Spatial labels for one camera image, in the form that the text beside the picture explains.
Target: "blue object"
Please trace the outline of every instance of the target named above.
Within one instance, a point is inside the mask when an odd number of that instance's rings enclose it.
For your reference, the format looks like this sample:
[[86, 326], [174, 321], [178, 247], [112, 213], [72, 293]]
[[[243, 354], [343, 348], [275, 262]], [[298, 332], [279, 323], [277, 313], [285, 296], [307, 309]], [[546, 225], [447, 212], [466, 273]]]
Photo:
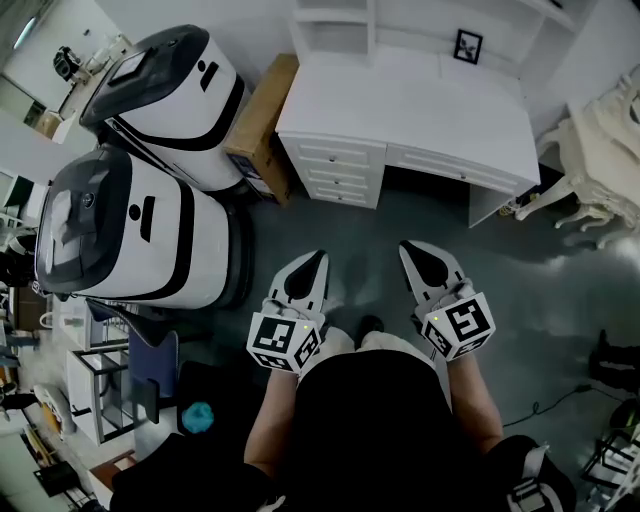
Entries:
[[206, 402], [195, 402], [182, 412], [182, 424], [192, 434], [206, 432], [213, 425], [213, 411]]

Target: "framed picture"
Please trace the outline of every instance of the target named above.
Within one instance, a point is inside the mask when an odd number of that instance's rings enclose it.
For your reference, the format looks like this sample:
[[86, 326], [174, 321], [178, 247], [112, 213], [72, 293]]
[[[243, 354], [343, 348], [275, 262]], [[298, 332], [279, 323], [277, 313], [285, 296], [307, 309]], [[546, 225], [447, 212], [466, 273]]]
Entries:
[[482, 46], [482, 36], [467, 32], [466, 30], [458, 30], [458, 39], [456, 40], [456, 50], [453, 54], [454, 59], [464, 60], [471, 64], [477, 64], [480, 58], [480, 47]]

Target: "wooden table leg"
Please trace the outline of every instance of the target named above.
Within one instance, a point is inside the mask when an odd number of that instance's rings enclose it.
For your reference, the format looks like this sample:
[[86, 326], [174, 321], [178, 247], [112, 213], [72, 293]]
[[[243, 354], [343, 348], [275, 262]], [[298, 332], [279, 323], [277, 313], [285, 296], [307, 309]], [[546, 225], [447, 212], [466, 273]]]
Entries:
[[515, 217], [517, 220], [524, 220], [527, 216], [540, 208], [544, 208], [560, 199], [567, 197], [573, 192], [573, 185], [571, 180], [567, 176], [563, 176], [560, 180], [538, 199], [532, 201], [527, 206], [520, 208]]

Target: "cable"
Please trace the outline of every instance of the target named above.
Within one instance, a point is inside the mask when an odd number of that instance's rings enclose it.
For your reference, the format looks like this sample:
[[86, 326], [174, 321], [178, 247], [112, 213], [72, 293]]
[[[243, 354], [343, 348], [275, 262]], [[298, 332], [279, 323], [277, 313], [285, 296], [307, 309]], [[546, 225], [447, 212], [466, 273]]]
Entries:
[[572, 391], [569, 391], [566, 395], [562, 395], [552, 405], [550, 405], [549, 407], [546, 407], [545, 409], [540, 410], [540, 402], [533, 402], [533, 406], [531, 407], [531, 414], [528, 414], [527, 416], [524, 416], [519, 420], [512, 421], [511, 423], [505, 423], [502, 426], [504, 428], [512, 427], [513, 425], [517, 425], [518, 423], [523, 423], [527, 420], [530, 420], [534, 416], [542, 416], [544, 413], [549, 412], [551, 409], [555, 409], [558, 405], [560, 405], [564, 400], [569, 398], [571, 395], [587, 393], [589, 391], [597, 391], [598, 393], [605, 395], [611, 398], [612, 400], [616, 400], [617, 402], [620, 402], [620, 403], [623, 402], [623, 400], [620, 400], [619, 398], [613, 395], [610, 395], [606, 391], [602, 391], [601, 389], [594, 388], [591, 384], [580, 384], [579, 386], [576, 386], [575, 389], [573, 389]]

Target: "robot display screen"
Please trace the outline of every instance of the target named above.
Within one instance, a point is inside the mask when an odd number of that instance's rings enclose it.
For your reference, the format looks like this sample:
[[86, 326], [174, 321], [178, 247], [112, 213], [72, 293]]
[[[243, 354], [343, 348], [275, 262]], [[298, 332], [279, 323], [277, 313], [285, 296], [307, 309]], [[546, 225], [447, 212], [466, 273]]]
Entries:
[[113, 78], [109, 80], [109, 83], [116, 80], [121, 80], [122, 78], [126, 78], [135, 73], [140, 68], [142, 61], [146, 56], [147, 52], [145, 51], [137, 53], [136, 55], [133, 55], [128, 59], [122, 61], [122, 64], [120, 64], [120, 66], [118, 67], [118, 71], [116, 71], [116, 74], [113, 75]]

